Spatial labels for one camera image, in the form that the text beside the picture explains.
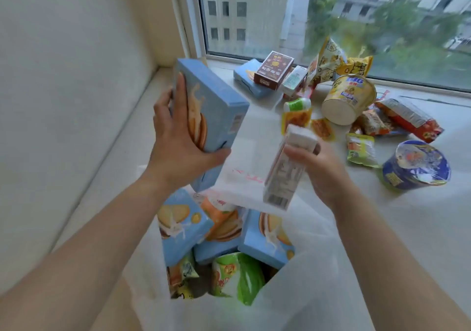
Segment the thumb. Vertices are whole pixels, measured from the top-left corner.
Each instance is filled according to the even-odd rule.
[[[298,162],[306,167],[317,166],[317,156],[305,149],[286,144],[283,148],[283,152],[291,160]]]
[[[206,169],[222,165],[231,154],[231,149],[219,149],[213,153],[204,155]]]

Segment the left hand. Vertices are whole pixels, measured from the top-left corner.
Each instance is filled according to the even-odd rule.
[[[193,143],[188,131],[188,105],[185,78],[178,74],[174,94],[173,116],[169,112],[172,89],[162,93],[154,105],[156,142],[147,169],[140,178],[147,184],[156,183],[168,194],[188,185],[207,170],[222,165],[231,153],[220,149],[204,153]]]

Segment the white building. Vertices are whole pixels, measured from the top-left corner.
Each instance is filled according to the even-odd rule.
[[[292,0],[202,0],[208,50],[266,56],[287,35]]]

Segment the window glass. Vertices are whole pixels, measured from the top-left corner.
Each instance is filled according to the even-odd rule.
[[[224,16],[229,16],[229,2],[228,1],[222,2],[222,14]]]
[[[374,56],[370,77],[471,92],[469,0],[200,2],[210,54],[263,60],[275,50],[307,66],[331,36],[348,57]]]

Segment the brown box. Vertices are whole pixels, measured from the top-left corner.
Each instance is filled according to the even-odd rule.
[[[294,58],[271,51],[262,63],[262,66],[253,75],[253,81],[257,84],[277,90],[285,79]]]

